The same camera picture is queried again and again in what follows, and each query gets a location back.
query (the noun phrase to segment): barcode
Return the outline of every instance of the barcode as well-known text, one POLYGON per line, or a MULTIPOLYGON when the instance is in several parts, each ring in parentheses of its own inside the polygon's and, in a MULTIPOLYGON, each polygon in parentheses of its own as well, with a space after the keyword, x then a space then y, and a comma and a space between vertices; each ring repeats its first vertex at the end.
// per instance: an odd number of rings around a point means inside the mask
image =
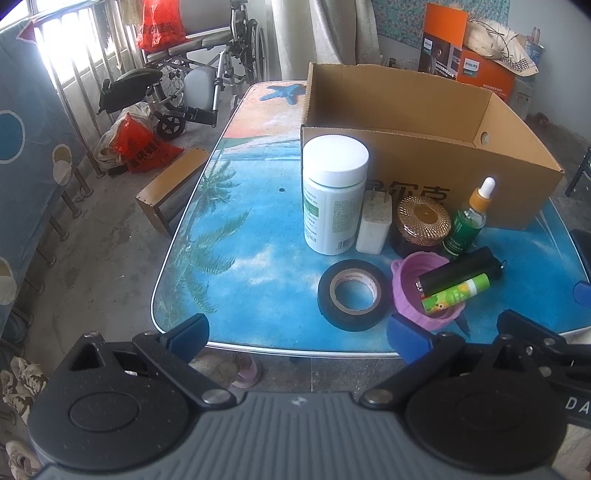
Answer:
POLYGON ((355 236, 352 236, 351 238, 348 238, 347 240, 340 241, 336 249, 337 250, 340 250, 341 248, 345 248, 346 246, 348 246, 353 241, 353 238, 354 237, 355 236))

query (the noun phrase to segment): small chair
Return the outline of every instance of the small chair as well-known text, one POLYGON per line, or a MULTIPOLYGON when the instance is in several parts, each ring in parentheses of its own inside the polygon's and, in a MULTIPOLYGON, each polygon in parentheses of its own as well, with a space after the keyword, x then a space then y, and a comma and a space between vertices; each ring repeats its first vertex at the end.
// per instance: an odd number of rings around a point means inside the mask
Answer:
POLYGON ((209 152, 201 148, 190 148, 136 195, 139 206, 157 231, 167 236, 173 235, 170 221, 183 210, 188 199, 181 202, 168 217, 163 215, 160 207, 180 187, 203 170, 208 158, 209 152))

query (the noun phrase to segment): red plastic bag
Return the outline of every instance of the red plastic bag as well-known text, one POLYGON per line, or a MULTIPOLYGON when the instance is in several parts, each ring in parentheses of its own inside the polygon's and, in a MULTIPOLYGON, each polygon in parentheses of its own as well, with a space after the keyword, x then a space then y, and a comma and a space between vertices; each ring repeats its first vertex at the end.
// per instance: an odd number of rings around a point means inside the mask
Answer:
POLYGON ((113 150, 121 155, 129 171, 134 172, 165 167, 183 151, 154 136, 130 114, 121 122, 113 150))
POLYGON ((138 47, 159 51, 185 41, 178 0, 144 0, 144 21, 139 28, 138 47))

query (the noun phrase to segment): starfish print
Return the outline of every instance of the starfish print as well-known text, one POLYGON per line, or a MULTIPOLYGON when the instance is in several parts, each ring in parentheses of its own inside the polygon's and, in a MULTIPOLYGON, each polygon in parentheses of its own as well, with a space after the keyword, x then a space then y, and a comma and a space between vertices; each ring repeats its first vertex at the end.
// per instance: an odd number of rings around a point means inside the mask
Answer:
POLYGON ((302 85, 301 83, 287 86, 269 85, 267 88, 275 90, 275 92, 263 95, 260 98, 261 102, 270 100, 272 98, 284 98, 290 105, 295 105, 297 103, 297 96, 304 95, 306 93, 306 86, 302 85))

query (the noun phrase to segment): green glue stick label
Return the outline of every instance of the green glue stick label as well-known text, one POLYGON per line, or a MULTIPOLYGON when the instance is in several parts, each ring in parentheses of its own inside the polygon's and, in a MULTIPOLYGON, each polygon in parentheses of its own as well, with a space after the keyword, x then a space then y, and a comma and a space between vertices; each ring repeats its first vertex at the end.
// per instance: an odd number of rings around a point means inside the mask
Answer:
POLYGON ((435 295, 431 295, 423 299, 423 307, 427 315, 440 312, 442 310, 453 307, 454 305, 471 299, 481 291, 486 290, 491 286, 490 281, 485 273, 477 277, 466 280, 458 285, 449 287, 435 295))

